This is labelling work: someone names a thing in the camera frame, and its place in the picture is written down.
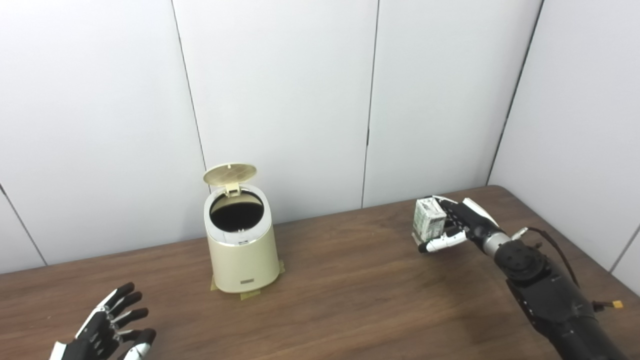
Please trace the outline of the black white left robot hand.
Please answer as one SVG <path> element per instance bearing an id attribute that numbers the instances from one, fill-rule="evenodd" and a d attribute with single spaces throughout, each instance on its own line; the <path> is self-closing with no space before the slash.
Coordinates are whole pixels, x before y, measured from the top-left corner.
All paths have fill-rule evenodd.
<path id="1" fill-rule="evenodd" d="M 90 313 L 69 343 L 55 342 L 51 360 L 112 360 L 121 346 L 125 346 L 119 360 L 143 360 L 157 337 L 153 328 L 142 330 L 125 327 L 148 317 L 144 308 L 130 310 L 141 301 L 143 294 L 128 282 L 110 292 Z"/>

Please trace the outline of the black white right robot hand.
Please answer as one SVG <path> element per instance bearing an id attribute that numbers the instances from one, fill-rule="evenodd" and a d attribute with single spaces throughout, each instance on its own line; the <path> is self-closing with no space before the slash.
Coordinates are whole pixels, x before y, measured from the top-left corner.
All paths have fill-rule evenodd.
<path id="1" fill-rule="evenodd" d="M 498 230 L 489 213 L 468 197 L 457 202 L 432 195 L 416 201 L 412 237 L 423 255 L 468 241 L 484 253 L 487 240 Z"/>

